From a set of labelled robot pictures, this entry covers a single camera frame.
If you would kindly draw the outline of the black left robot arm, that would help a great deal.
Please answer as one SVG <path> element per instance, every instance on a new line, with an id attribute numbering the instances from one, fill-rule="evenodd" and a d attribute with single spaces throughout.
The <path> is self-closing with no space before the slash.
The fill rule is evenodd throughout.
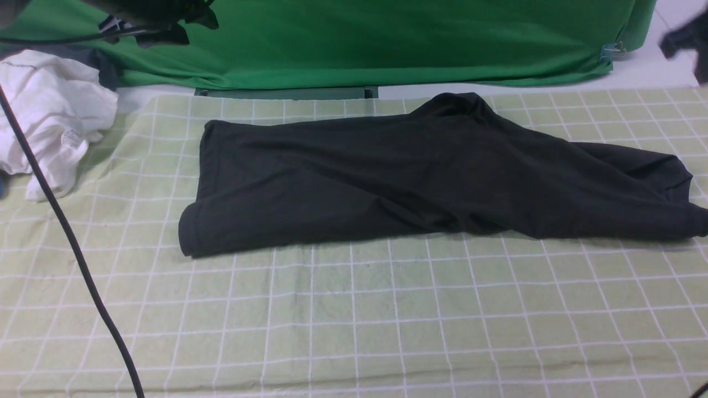
<path id="1" fill-rule="evenodd" d="M 2 31 L 18 21 L 56 22 L 68 17 L 69 8 L 94 8 L 105 18 L 93 35 L 52 39 L 21 39 L 2 37 L 3 45 L 50 46 L 70 45 L 95 41 L 116 44 L 122 38 L 134 37 L 140 48 L 153 45 L 187 46 L 190 43 L 184 24 L 202 25 L 218 30 L 220 25 L 212 1 L 3 1 Z"/>

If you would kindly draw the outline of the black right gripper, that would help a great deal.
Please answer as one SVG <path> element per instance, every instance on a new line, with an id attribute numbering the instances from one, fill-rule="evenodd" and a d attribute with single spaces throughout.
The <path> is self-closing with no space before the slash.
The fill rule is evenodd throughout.
<path id="1" fill-rule="evenodd" d="M 707 9 L 680 28 L 663 35 L 659 43 L 663 56 L 670 60 L 681 50 L 695 50 L 694 76 L 700 86 L 707 83 Z"/>

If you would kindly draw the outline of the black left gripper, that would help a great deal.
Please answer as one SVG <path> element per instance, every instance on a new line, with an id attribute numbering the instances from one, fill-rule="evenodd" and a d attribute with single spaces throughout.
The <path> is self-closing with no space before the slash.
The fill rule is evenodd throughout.
<path id="1" fill-rule="evenodd" d="M 134 37 L 140 48 L 155 45 L 187 46 L 188 33 L 181 22 L 217 30 L 219 22 L 211 9 L 213 1 L 89 1 L 108 14 L 99 24 L 101 38 L 117 44 Z"/>

